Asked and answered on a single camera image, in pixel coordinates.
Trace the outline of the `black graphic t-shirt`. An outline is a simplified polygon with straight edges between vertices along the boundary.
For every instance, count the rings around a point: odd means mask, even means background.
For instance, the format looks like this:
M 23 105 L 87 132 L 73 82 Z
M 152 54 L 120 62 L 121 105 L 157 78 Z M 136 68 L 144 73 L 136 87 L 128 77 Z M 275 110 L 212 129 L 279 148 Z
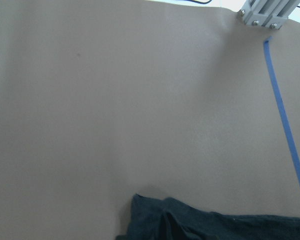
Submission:
M 300 240 L 300 217 L 226 215 L 175 198 L 135 194 L 130 221 L 117 240 Z

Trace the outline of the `brown table mat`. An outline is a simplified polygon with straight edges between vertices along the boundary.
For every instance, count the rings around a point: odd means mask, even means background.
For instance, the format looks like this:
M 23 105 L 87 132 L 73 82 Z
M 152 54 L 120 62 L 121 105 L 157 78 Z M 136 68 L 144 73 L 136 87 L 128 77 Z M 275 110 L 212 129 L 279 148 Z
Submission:
M 0 240 L 113 240 L 134 194 L 300 217 L 300 23 L 146 0 L 0 0 Z

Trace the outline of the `aluminium frame post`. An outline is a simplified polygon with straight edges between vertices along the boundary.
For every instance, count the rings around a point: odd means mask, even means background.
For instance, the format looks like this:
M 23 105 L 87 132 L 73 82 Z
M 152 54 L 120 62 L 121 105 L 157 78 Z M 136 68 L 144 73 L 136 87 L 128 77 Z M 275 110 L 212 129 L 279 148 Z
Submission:
M 246 0 L 238 16 L 247 26 L 278 30 L 299 4 L 300 0 Z

